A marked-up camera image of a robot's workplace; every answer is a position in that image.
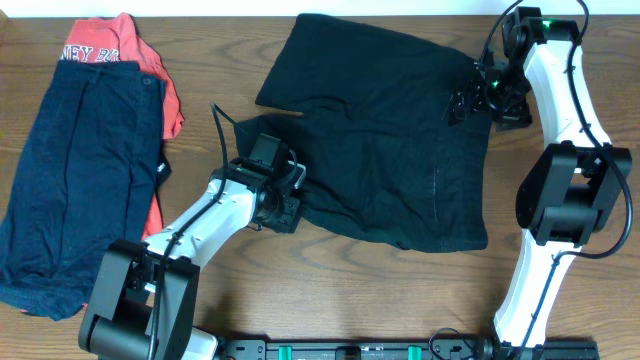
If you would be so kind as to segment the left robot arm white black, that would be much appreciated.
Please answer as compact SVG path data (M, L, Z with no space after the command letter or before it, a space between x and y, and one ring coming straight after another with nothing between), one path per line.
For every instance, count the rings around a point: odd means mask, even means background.
M140 243L104 254L78 343L101 359L212 359L218 339L194 324L201 271L238 231L254 224L290 234L306 168L282 140L261 134L250 153L215 170L204 194Z

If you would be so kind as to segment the red printed t-shirt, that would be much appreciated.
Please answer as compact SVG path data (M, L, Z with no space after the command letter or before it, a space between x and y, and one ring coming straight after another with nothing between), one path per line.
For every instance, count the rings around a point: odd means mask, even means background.
M78 20L55 77L68 103L78 230L92 240L129 241L158 232L162 145L184 122L160 55L126 13Z

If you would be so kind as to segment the black shorts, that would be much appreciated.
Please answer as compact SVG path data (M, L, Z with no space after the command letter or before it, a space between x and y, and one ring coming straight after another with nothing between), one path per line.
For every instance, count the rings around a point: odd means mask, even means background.
M454 94L477 78L464 53L319 14L298 16L237 149L289 145L307 169L303 217L347 237L427 253L482 250L491 118L453 124Z

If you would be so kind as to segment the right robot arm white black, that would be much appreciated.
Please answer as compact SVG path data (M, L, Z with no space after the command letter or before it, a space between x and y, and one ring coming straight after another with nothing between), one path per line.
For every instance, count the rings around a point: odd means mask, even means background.
M479 79L455 92L451 124L487 113L498 130L541 123L544 149L521 183L516 218L520 254L489 336L448 338L437 359L595 359L589 340L554 340L546 324L564 276L584 256L618 200L630 202L628 149L600 125L582 69L586 23L546 18L537 7L511 4L494 24L504 60L484 49Z

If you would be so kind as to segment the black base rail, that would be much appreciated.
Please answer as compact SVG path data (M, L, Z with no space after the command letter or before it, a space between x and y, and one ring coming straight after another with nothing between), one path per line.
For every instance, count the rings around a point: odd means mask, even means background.
M219 346L215 360L599 360L593 341L548 341L519 351L507 345L454 336L425 342L267 342L229 340Z

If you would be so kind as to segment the navy blue shorts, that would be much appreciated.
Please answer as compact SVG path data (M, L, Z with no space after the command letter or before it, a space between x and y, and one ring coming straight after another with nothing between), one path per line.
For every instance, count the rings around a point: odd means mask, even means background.
M2 302L72 317L89 301L108 247L142 239L164 95L164 81L135 62L58 62L1 223Z

